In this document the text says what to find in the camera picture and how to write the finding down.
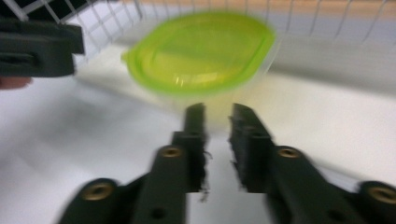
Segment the green lid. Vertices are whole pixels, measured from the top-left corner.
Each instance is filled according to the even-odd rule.
[[[166,21],[122,59],[132,77],[149,89],[208,93],[249,80],[274,41],[274,30],[256,19],[205,12]]]

